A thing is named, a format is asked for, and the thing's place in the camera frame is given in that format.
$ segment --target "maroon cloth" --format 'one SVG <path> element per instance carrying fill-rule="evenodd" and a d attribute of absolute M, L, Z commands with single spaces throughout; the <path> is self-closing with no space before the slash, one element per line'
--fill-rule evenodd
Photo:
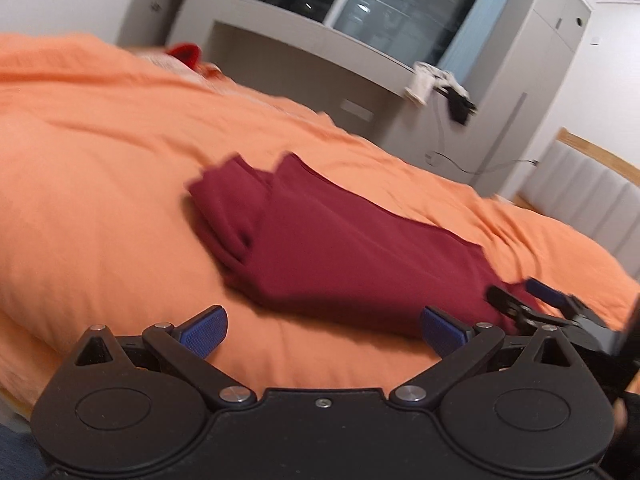
<path fill-rule="evenodd" d="M 512 332 L 484 300 L 489 285 L 536 305 L 521 283 L 500 280 L 480 246 L 390 213 L 293 154 L 274 173 L 236 156 L 189 192 L 203 217 L 198 236 L 225 283 L 273 310 L 420 336 L 425 305 Z"/>

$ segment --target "headboard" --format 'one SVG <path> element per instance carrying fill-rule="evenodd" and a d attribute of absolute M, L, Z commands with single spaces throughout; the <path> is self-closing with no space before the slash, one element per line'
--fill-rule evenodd
<path fill-rule="evenodd" d="M 595 240 L 640 282 L 640 170 L 562 128 L 513 203 Z"/>

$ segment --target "blue curtain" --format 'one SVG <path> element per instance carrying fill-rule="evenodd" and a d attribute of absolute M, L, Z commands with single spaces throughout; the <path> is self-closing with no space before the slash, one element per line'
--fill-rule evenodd
<path fill-rule="evenodd" d="M 464 84 L 507 0 L 476 0 L 438 67 Z"/>

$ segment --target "orange blanket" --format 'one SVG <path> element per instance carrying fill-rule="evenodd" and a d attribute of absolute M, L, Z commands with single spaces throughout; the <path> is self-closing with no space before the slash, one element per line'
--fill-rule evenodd
<path fill-rule="evenodd" d="M 481 245 L 501 279 L 534 276 L 614 327 L 639 291 L 571 228 L 483 200 L 289 100 L 223 77 L 206 88 L 87 36 L 0 36 L 0 386 L 33 404 L 89 324 L 135 334 L 215 303 L 230 326 L 210 360 L 258 391 L 389 389 L 434 363 L 419 341 L 277 314 L 223 286 L 184 184 L 235 152 L 271 170 L 284 151 Z"/>

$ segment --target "black cable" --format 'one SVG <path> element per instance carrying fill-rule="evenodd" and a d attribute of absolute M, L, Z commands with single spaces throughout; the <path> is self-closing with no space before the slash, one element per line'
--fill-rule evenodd
<path fill-rule="evenodd" d="M 460 166 L 458 165 L 458 163 L 453 160 L 452 158 L 449 158 L 447 155 L 445 155 L 444 152 L 444 128 L 442 127 L 442 122 L 440 120 L 440 112 L 438 110 L 438 98 L 436 97 L 434 99 L 434 114 L 436 116 L 436 122 L 438 123 L 438 151 L 437 152 L 431 152 L 434 153 L 435 155 L 439 155 L 443 158 L 446 158 L 451 164 L 453 164 L 456 168 L 458 168 L 460 171 L 462 171 L 462 173 L 466 173 L 469 175 L 482 175 L 485 173 L 492 173 L 494 171 L 498 171 L 501 170 L 502 168 L 508 168 L 509 166 L 513 166 L 514 164 L 517 164 L 519 162 L 528 162 L 529 164 L 533 164 L 534 166 L 538 165 L 538 161 L 537 160 L 529 160 L 528 158 L 515 158 L 514 160 L 509 160 L 507 162 L 503 162 L 501 164 L 496 164 L 495 166 L 491 166 L 490 168 L 485 168 L 482 171 L 467 171 L 464 170 L 463 168 L 460 168 Z M 430 166 L 433 166 L 432 162 L 430 161 L 431 156 L 428 155 L 427 153 L 424 154 L 424 157 L 427 159 L 427 164 L 429 164 Z"/>

